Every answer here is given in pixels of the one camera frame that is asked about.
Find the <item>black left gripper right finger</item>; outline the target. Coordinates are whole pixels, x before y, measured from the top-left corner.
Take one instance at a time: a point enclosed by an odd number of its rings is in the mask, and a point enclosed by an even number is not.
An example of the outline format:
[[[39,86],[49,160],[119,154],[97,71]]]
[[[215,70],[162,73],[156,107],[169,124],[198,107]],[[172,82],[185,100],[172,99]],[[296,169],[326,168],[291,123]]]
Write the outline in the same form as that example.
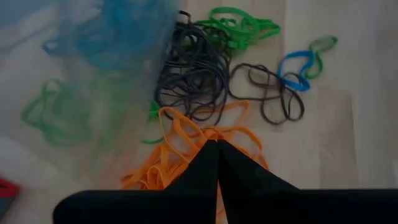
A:
[[[229,223],[397,223],[396,189],[299,189],[229,142],[217,145]]]

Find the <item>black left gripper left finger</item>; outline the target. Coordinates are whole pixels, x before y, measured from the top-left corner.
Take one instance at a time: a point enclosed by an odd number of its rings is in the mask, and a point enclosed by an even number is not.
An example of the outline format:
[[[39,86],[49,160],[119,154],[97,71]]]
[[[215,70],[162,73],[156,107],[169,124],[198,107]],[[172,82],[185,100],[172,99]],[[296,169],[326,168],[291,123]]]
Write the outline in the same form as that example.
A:
[[[219,150],[209,140],[187,169],[163,190],[85,190],[64,198],[53,222],[214,223]]]

